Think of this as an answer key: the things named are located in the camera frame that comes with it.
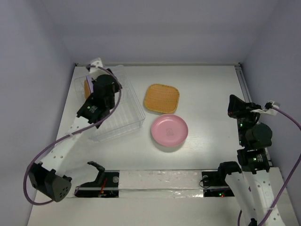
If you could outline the woven bamboo square plate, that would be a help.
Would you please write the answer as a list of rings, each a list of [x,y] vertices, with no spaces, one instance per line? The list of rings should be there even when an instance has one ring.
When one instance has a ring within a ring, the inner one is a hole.
[[[178,107],[179,97],[180,92],[175,87],[152,84],[146,91],[144,106],[156,113],[171,114]]]

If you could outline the purple round plate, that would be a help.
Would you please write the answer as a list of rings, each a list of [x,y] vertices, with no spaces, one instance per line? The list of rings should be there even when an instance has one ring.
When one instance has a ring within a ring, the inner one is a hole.
[[[94,79],[91,76],[86,76],[86,81],[91,92],[93,92],[93,80]]]

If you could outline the pink round plate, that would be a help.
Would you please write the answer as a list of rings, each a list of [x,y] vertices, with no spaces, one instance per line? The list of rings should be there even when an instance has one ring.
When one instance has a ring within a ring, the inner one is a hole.
[[[189,133],[185,120],[174,114],[164,114],[156,118],[150,131],[153,139],[166,147],[181,145]]]

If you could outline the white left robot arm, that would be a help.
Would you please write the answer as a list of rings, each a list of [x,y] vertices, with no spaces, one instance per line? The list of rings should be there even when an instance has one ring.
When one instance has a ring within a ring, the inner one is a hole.
[[[117,109],[120,100],[115,93],[122,94],[122,86],[110,72],[99,75],[93,92],[77,111],[75,120],[67,134],[44,148],[27,166],[23,192],[27,201],[33,205],[41,203],[33,201],[27,192],[27,180],[37,191],[50,198],[50,202],[60,202],[71,189],[71,177],[65,175],[65,160],[82,142],[88,138]]]

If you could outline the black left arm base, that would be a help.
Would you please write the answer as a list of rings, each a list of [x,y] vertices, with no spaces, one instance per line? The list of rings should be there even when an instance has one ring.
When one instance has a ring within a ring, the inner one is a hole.
[[[77,198],[118,198],[119,171],[105,171],[98,173],[96,179],[85,182],[75,188]]]

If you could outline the orange wooden round plate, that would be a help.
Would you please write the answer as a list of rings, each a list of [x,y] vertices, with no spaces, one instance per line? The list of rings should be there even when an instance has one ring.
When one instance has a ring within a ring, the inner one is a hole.
[[[88,99],[91,94],[91,90],[87,80],[84,81],[84,93],[85,93],[85,99]]]

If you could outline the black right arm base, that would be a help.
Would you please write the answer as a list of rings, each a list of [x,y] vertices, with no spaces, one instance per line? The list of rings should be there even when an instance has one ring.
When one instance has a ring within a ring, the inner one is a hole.
[[[222,181],[217,171],[202,171],[199,186],[204,197],[234,197],[234,193],[225,181]]]

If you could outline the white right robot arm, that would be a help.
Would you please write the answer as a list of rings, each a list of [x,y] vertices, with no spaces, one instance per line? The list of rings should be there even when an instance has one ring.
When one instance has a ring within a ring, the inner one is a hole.
[[[268,113],[268,110],[230,95],[228,116],[237,121],[241,149],[237,151],[238,161],[219,165],[216,178],[220,184],[230,187],[246,226],[283,226],[266,153],[266,148],[272,145],[272,130],[259,122],[261,113]]]

